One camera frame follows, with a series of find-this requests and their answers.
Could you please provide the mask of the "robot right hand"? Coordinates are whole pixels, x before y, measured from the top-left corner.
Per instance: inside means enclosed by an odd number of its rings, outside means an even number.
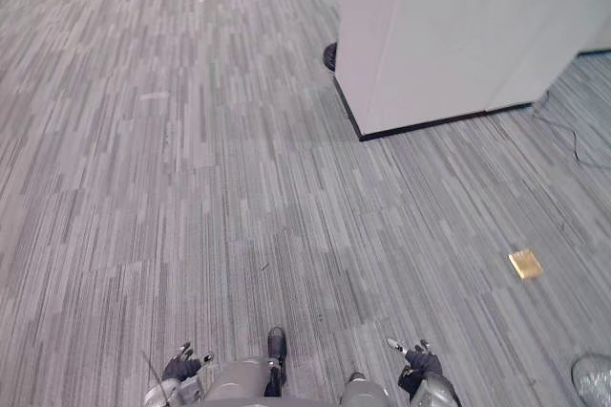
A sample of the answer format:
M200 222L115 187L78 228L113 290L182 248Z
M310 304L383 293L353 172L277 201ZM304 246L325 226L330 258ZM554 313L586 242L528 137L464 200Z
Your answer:
M440 360L430 351L430 345L426 340L421 339L413 348L390 337L386 339L386 343L392 350L402 354L406 360L397 384L409 395L410 400L429 375L443 375Z

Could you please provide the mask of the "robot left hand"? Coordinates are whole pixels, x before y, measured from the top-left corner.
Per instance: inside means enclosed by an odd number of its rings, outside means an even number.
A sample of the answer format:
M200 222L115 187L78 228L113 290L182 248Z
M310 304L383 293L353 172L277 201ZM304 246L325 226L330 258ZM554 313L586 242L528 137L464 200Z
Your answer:
M178 352L169 360L163 369L161 380L185 381L195 376L206 364L214 360L214 354L194 356L194 349L189 341L183 343Z

